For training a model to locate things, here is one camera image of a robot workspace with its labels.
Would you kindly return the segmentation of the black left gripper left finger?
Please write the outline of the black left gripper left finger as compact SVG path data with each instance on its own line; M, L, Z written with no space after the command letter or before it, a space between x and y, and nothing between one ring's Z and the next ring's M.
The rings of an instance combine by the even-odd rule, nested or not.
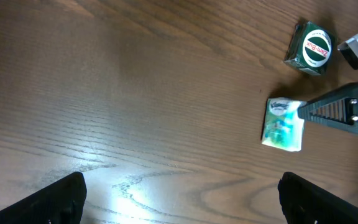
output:
M81 172L50 184L0 211L0 224L80 224L86 200Z

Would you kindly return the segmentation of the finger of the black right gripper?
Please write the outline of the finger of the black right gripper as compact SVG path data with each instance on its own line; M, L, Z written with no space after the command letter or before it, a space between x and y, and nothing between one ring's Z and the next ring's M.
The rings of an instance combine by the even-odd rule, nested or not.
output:
M305 121L358 135L358 82L307 101L297 112Z

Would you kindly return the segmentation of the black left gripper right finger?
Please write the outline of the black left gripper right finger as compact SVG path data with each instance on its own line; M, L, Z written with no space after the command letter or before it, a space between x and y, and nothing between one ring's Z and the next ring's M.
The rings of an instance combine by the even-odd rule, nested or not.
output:
M290 224L358 224L358 207L292 172L283 174L278 191Z

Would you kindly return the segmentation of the dark green round-logo box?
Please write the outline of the dark green round-logo box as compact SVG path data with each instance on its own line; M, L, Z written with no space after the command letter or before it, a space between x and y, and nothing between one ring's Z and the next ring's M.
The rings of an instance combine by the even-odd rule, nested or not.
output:
M336 37L315 23L297 23L283 62L309 75L324 75L335 43Z

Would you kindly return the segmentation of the teal tissue pack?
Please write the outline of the teal tissue pack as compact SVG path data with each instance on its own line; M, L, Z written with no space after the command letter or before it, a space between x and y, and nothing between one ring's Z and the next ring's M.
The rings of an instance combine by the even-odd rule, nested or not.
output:
M305 121L298 108L305 101L289 98L269 98L266 104L262 144L287 152L301 151Z

